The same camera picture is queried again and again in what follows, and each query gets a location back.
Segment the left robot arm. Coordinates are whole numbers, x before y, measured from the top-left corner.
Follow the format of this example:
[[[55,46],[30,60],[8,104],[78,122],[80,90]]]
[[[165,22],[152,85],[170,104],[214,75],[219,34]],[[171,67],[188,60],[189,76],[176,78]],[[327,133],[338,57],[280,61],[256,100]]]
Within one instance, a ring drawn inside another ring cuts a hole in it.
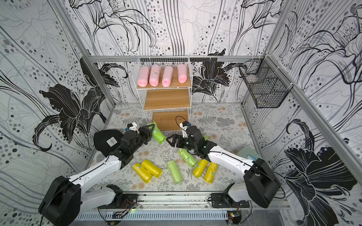
[[[120,187],[111,184],[98,191],[90,192],[89,189],[124,168],[134,153],[150,142],[154,129],[154,124],[138,128],[136,123],[130,123],[125,132],[103,130],[95,133],[95,148],[105,159],[78,174],[54,179],[38,212],[55,226],[68,226],[78,215],[91,209],[125,207],[126,199]]]

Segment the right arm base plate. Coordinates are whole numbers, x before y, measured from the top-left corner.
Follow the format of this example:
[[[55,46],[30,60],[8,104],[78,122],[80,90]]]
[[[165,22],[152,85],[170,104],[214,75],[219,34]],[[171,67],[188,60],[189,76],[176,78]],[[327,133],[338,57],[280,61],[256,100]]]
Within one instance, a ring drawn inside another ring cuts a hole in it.
[[[211,203],[212,207],[215,209],[222,209],[222,208],[249,208],[250,203],[248,201],[240,201],[235,202],[232,200],[228,194],[224,193],[211,193],[208,201]]]

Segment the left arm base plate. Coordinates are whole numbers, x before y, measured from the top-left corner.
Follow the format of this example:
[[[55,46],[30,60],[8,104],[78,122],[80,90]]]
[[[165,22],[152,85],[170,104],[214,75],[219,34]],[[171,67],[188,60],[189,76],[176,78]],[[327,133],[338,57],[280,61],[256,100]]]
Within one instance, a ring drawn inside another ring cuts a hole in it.
[[[136,206],[138,201],[138,194],[123,194],[116,195],[114,200],[108,205],[102,205],[99,209],[122,209],[122,210],[130,210]]]

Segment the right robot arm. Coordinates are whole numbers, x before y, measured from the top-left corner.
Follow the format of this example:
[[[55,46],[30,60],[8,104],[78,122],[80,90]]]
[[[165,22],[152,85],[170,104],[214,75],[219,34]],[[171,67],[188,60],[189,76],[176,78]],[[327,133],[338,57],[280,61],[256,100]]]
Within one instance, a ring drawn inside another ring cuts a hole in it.
[[[183,129],[183,134],[167,137],[172,147],[192,150],[200,159],[223,166],[243,178],[243,182],[233,184],[226,189],[227,195],[234,202],[252,200],[262,208],[268,208],[281,183],[265,160],[253,161],[226,151],[210,140],[205,140],[196,126]]]

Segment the green tissue box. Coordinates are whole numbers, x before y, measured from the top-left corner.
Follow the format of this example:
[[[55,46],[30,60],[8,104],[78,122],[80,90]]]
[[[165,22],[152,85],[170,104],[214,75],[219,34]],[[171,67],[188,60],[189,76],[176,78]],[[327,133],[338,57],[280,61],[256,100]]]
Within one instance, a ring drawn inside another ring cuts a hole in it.
[[[245,146],[237,152],[237,156],[256,161],[261,156],[250,146]]]

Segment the black baseball cap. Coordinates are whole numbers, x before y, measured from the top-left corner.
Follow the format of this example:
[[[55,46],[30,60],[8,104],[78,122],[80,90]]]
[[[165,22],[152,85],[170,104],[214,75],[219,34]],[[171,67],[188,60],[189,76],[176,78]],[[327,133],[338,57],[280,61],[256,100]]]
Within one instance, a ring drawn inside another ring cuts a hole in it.
[[[93,142],[96,150],[108,157],[120,151],[122,137],[119,130],[103,130],[94,134]]]

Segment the yellow trash bag roll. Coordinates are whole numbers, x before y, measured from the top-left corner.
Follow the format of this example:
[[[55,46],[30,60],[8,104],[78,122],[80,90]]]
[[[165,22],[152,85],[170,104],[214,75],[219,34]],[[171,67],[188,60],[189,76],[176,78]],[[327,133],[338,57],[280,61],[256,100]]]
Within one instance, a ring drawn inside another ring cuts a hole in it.
[[[154,177],[160,178],[162,175],[162,169],[157,167],[154,163],[152,163],[150,160],[144,160],[141,165]]]
[[[144,183],[149,183],[152,180],[153,175],[145,169],[141,164],[136,163],[133,165],[133,170],[140,176]]]
[[[215,174],[217,172],[217,169],[218,169],[218,164],[216,163],[210,163],[209,166],[208,166],[208,169],[207,169],[207,172],[204,176],[204,181],[209,183],[209,184],[212,184],[212,182],[214,181],[214,178],[215,178]]]
[[[198,164],[196,165],[193,175],[197,178],[200,178],[202,173],[204,172],[205,168],[208,166],[208,161],[205,159],[201,159]]]

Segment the pink trash bag roll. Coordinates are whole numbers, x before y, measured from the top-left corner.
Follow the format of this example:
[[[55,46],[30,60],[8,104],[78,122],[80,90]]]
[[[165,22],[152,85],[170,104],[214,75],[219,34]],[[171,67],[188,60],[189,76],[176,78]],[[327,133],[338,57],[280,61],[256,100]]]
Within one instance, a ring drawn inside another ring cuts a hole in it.
[[[156,87],[159,84],[161,66],[154,64],[151,67],[149,83],[152,87]]]
[[[187,68],[188,67],[185,64],[177,66],[179,83],[185,83],[187,81]]]
[[[162,86],[169,87],[173,78],[173,68],[171,66],[166,66],[164,68],[163,77],[162,77]]]
[[[147,66],[142,66],[139,70],[137,85],[140,87],[146,87],[149,83],[150,69]]]

